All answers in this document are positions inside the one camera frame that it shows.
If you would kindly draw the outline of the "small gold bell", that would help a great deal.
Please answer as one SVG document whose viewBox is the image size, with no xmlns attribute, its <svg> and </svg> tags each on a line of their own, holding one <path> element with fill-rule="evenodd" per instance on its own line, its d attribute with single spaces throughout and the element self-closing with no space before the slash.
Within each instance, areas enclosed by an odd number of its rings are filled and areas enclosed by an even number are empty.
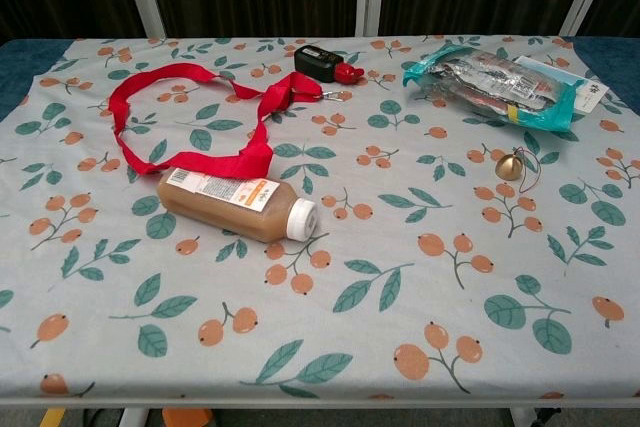
<svg viewBox="0 0 640 427">
<path fill-rule="evenodd" d="M 540 182 L 541 163 L 529 149 L 518 147 L 503 155 L 496 163 L 495 174 L 506 182 L 519 182 L 518 192 L 527 193 Z"/>
</svg>

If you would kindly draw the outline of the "beige tube bottle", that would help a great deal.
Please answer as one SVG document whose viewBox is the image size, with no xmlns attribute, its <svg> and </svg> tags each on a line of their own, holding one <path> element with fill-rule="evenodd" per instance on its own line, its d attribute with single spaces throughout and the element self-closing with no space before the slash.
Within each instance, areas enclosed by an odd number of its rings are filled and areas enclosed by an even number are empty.
<svg viewBox="0 0 640 427">
<path fill-rule="evenodd" d="M 227 179 L 174 168 L 162 176 L 157 195 L 171 213 L 263 243 L 306 241 L 318 221 L 315 202 L 267 178 Z"/>
</svg>

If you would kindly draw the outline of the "floral printed tablecloth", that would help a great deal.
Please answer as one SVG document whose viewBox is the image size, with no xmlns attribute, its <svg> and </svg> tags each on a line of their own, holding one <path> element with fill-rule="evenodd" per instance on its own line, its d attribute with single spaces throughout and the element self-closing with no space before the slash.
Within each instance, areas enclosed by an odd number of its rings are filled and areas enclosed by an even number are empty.
<svg viewBox="0 0 640 427">
<path fill-rule="evenodd" d="M 324 39 L 365 71 L 268 123 L 303 242 L 169 212 L 180 151 L 233 154 L 295 38 L 73 42 L 0 122 L 0 403 L 640 399 L 640 116 L 568 132 L 404 85 L 444 36 Z M 539 184 L 497 177 L 518 147 Z"/>
</svg>

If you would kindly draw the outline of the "small black bottle red cap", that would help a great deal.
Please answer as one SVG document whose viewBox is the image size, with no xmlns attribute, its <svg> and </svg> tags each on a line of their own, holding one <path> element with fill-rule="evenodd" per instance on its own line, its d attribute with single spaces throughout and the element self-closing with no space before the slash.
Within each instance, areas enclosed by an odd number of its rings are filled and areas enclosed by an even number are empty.
<svg viewBox="0 0 640 427">
<path fill-rule="evenodd" d="M 342 56 L 313 45 L 302 46 L 294 52 L 294 67 L 297 72 L 323 83 L 353 85 L 364 76 L 362 68 L 355 68 Z"/>
</svg>

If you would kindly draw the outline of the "teal foil snack bag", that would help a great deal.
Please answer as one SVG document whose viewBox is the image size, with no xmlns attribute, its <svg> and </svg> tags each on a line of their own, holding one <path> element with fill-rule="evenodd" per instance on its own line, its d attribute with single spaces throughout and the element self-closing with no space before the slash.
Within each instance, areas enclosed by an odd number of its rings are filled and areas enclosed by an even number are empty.
<svg viewBox="0 0 640 427">
<path fill-rule="evenodd" d="M 456 98 L 480 115 L 549 132 L 568 132 L 581 80 L 570 84 L 475 47 L 447 44 L 414 63 L 403 84 Z"/>
</svg>

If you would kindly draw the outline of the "orange object under table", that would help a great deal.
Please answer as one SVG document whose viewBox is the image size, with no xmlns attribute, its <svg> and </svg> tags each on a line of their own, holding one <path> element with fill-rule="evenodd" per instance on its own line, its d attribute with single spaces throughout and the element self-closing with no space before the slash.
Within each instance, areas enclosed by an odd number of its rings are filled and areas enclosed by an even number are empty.
<svg viewBox="0 0 640 427">
<path fill-rule="evenodd" d="M 162 418 L 165 427 L 205 427 L 214 414 L 203 408 L 163 408 Z"/>
</svg>

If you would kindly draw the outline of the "white paper packet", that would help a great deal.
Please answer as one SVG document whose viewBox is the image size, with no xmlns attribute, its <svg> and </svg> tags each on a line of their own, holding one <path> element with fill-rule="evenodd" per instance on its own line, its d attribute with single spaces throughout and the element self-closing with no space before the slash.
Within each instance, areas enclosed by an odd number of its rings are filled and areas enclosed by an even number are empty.
<svg viewBox="0 0 640 427">
<path fill-rule="evenodd" d="M 574 101 L 575 112 L 590 113 L 609 90 L 606 85 L 600 82 L 577 76 L 529 57 L 519 56 L 515 60 L 515 63 L 566 84 L 573 85 L 580 81 L 581 84 L 576 89 L 576 98 Z"/>
</svg>

